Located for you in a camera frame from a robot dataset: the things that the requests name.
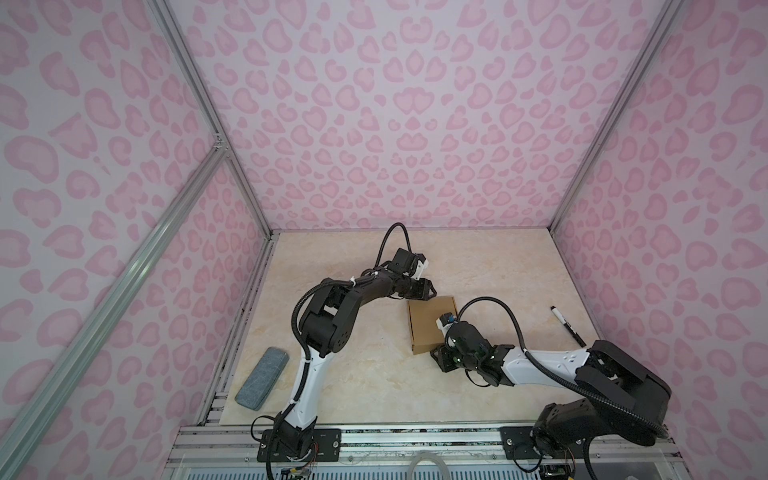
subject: gray case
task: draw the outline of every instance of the gray case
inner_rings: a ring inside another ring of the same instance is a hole
[[[288,358],[288,353],[281,349],[273,346],[266,349],[235,396],[235,402],[247,409],[260,409],[288,363]]]

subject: marble table surface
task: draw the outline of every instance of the marble table surface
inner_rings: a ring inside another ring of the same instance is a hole
[[[414,230],[413,251],[429,260],[425,276],[438,295],[461,308],[477,296],[496,296],[515,312],[529,349],[569,350],[578,345],[550,312],[556,305],[588,345],[597,339],[584,305],[545,229]],[[349,279],[371,267],[383,232],[282,233],[263,282],[221,425],[249,425],[286,405],[301,348],[290,314],[310,287],[329,276]],[[392,233],[383,260],[404,247]],[[504,310],[480,302],[464,318],[491,344],[517,344]],[[234,397],[270,347],[290,354],[288,366],[259,412]],[[428,353],[413,355],[405,300],[378,299],[363,306],[346,347],[333,360],[319,401],[318,423],[462,422],[536,420],[550,402],[576,394],[550,386],[479,388],[461,370],[443,373]]]

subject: pink heart-patterned wall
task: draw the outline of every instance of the pink heart-patterned wall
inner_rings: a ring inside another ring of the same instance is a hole
[[[213,138],[141,0],[0,15],[0,436]]]
[[[692,2],[556,237],[608,339],[672,387],[696,480],[768,470],[766,24]]]
[[[262,242],[221,166],[19,478],[159,478],[200,408]]]
[[[173,0],[270,225],[541,226],[661,0]]]

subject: cardboard box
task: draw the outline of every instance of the cardboard box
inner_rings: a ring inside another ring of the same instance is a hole
[[[408,315],[411,323],[411,346],[413,354],[418,355],[441,346],[445,341],[435,320],[443,313],[456,315],[456,302],[452,296],[436,296],[426,302],[408,300]]]

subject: black mounting plate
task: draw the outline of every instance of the black mounting plate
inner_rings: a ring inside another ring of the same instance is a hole
[[[501,427],[499,431],[502,434],[502,447],[504,447],[504,455],[506,455],[507,460],[512,460],[513,458],[517,460],[538,460],[538,453],[534,450],[531,443],[531,427]],[[520,446],[513,453],[517,444],[520,444]],[[575,458],[584,457],[584,449],[581,445],[572,443],[569,447]],[[564,457],[565,452],[555,458]]]
[[[259,445],[259,454],[256,460],[266,461],[266,445],[272,435],[272,430],[264,430],[261,435],[261,445]],[[338,462],[339,451],[341,450],[341,430],[339,429],[314,429],[312,432],[312,443],[318,446],[318,462]],[[272,452],[272,462],[293,462],[289,460],[282,452]]]

